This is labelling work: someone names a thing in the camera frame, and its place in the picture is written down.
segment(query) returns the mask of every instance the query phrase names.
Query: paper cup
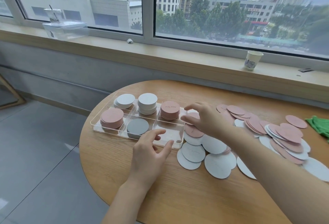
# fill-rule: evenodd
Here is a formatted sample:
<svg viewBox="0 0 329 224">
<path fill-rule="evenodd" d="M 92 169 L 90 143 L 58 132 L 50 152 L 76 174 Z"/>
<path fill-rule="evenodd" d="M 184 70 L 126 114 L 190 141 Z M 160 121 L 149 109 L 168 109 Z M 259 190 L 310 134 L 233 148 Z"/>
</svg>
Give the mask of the paper cup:
<svg viewBox="0 0 329 224">
<path fill-rule="evenodd" d="M 252 71 L 263 55 L 264 54 L 260 51 L 248 51 L 245 60 L 245 68 Z"/>
<path fill-rule="evenodd" d="M 49 17 L 51 23 L 62 22 L 62 10 L 60 9 L 44 9 Z"/>
</svg>

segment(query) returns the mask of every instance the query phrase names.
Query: gray wall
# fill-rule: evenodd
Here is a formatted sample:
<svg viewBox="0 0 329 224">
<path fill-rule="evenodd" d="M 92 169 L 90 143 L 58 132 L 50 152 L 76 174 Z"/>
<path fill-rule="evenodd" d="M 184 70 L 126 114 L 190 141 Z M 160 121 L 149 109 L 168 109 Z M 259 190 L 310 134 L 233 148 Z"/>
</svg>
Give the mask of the gray wall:
<svg viewBox="0 0 329 224">
<path fill-rule="evenodd" d="M 185 81 L 329 108 L 316 101 L 2 41 L 0 73 L 16 89 L 86 110 L 117 89 L 147 80 Z"/>
</svg>

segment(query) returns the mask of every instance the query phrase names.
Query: wooden frame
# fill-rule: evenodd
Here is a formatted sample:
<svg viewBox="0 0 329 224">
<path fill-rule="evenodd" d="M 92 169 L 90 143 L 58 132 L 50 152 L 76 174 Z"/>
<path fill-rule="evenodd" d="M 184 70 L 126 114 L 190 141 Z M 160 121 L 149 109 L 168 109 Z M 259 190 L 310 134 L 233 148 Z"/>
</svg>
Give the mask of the wooden frame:
<svg viewBox="0 0 329 224">
<path fill-rule="evenodd" d="M 17 101 L 10 102 L 4 105 L 0 105 L 0 110 L 6 109 L 12 106 L 21 105 L 26 103 L 26 100 L 18 94 L 18 92 L 14 89 L 14 87 L 9 84 L 9 82 L 0 74 L 0 82 L 5 85 L 5 87 L 17 98 Z"/>
</svg>

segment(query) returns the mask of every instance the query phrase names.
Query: plastic container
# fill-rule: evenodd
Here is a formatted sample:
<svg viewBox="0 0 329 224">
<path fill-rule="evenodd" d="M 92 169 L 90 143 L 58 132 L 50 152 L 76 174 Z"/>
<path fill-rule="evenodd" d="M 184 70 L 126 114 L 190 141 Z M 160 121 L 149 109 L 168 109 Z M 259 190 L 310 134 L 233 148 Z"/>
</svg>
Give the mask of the plastic container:
<svg viewBox="0 0 329 224">
<path fill-rule="evenodd" d="M 121 136 L 123 138 L 134 139 L 128 136 L 127 132 L 127 125 L 131 120 L 142 118 L 149 123 L 149 130 L 154 129 L 166 129 L 166 133 L 161 135 L 161 139 L 158 141 L 154 141 L 153 144 L 159 146 L 165 146 L 169 140 L 174 140 L 173 148 L 180 149 L 183 145 L 184 139 L 184 128 L 185 122 L 180 120 L 182 115 L 187 114 L 183 107 L 186 106 L 184 102 L 177 102 L 180 105 L 180 114 L 178 119 L 174 120 L 166 120 L 160 116 L 160 107 L 162 102 L 167 101 L 165 99 L 158 98 L 157 101 L 157 110 L 154 114 L 151 115 L 144 115 L 138 111 L 138 97 L 139 94 L 129 93 L 135 96 L 135 101 L 133 102 L 132 106 L 128 109 L 123 110 L 123 124 L 120 128 L 114 130 L 106 127 L 102 127 L 100 124 L 100 117 L 101 114 L 109 109 L 110 107 L 114 107 L 115 99 L 125 93 L 124 91 L 118 91 L 113 97 L 109 100 L 109 102 L 98 112 L 98 114 L 91 120 L 90 124 L 93 126 L 93 130 L 102 133 L 108 133 L 112 135 Z"/>
<path fill-rule="evenodd" d="M 43 27 L 51 39 L 68 40 L 89 35 L 87 23 L 81 21 L 43 23 Z"/>
</svg>

